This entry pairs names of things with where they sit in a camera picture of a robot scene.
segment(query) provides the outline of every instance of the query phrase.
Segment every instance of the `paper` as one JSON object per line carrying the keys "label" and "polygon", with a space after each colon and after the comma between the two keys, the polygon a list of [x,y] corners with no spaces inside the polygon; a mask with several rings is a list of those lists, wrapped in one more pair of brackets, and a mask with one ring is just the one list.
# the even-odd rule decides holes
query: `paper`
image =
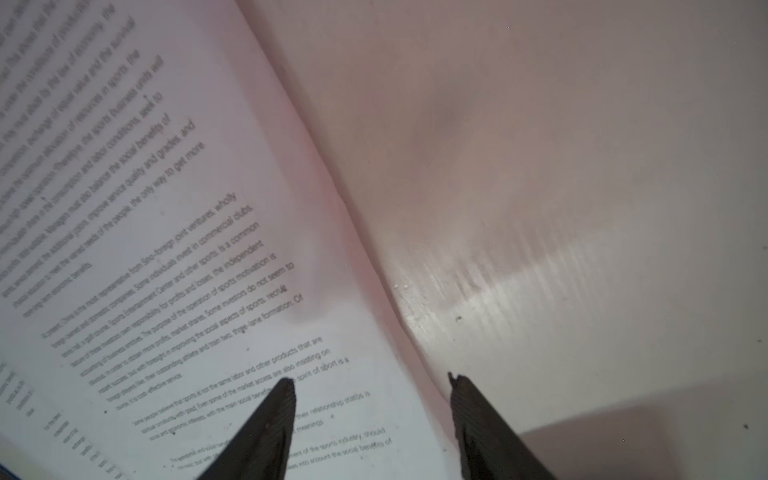
{"label": "paper", "polygon": [[111,473],[194,478],[291,376],[288,478],[448,478],[235,4],[3,8],[0,348],[35,395]]}

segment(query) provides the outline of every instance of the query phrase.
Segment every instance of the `glossy surface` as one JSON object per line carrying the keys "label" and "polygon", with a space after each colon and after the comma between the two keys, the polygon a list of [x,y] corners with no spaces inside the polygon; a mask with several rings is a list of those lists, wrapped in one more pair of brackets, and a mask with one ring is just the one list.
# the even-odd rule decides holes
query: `glossy surface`
{"label": "glossy surface", "polygon": [[444,392],[555,473],[768,475],[765,2],[238,3]]}

